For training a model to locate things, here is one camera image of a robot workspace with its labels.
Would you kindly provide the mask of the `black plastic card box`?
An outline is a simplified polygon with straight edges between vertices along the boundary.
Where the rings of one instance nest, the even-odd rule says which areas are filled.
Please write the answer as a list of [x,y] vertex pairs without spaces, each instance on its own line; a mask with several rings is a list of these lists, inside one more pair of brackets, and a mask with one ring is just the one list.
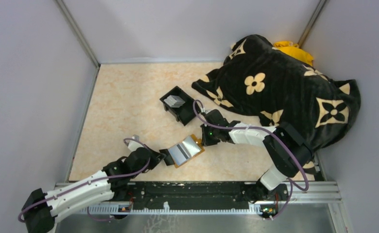
[[177,122],[184,126],[189,124],[195,117],[193,110],[194,99],[180,87],[175,86],[159,99],[166,112],[170,112]]

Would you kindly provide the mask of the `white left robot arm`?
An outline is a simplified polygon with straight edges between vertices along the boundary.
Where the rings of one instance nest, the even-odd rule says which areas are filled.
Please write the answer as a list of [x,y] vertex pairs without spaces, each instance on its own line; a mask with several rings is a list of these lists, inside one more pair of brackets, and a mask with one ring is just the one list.
[[66,187],[48,192],[41,188],[32,191],[17,218],[30,233],[48,233],[56,223],[91,205],[103,201],[130,200],[130,180],[154,169],[163,160],[167,161],[167,165],[172,164],[166,150],[139,147],[129,156],[122,156]]

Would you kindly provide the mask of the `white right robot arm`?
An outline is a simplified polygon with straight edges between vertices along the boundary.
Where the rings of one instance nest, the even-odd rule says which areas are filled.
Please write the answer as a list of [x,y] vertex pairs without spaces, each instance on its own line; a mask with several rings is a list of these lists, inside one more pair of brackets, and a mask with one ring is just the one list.
[[203,146],[226,142],[267,150],[273,165],[258,180],[257,194],[263,200],[270,200],[276,187],[303,171],[303,165],[313,158],[311,146],[289,123],[259,127],[235,120],[228,122],[217,109],[201,115],[205,121],[201,126]]

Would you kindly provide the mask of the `white card with black stripe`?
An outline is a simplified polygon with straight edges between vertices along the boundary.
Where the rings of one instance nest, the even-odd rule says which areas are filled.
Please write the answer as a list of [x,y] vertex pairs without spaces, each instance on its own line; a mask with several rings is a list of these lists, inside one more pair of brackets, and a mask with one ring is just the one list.
[[169,148],[168,152],[177,166],[181,166],[191,158],[189,152],[181,143]]

